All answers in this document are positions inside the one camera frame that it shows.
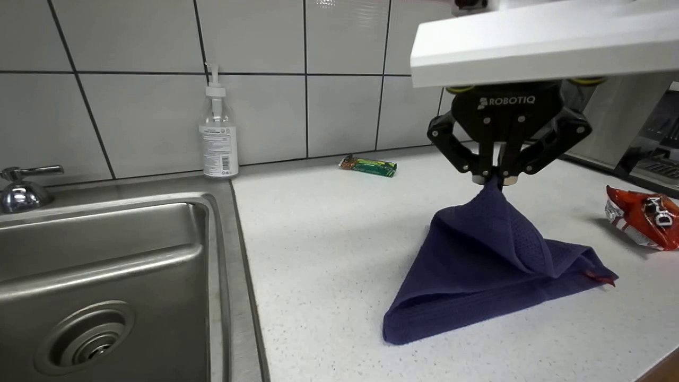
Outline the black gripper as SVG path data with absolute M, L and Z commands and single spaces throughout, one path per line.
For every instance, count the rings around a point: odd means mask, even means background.
M 454 86 L 453 109 L 430 118 L 427 138 L 477 185 L 499 175 L 494 143 L 504 148 L 504 185 L 520 173 L 537 173 L 592 133 L 583 115 L 562 111 L 558 80 Z M 476 148 L 457 136 L 457 123 L 474 138 Z

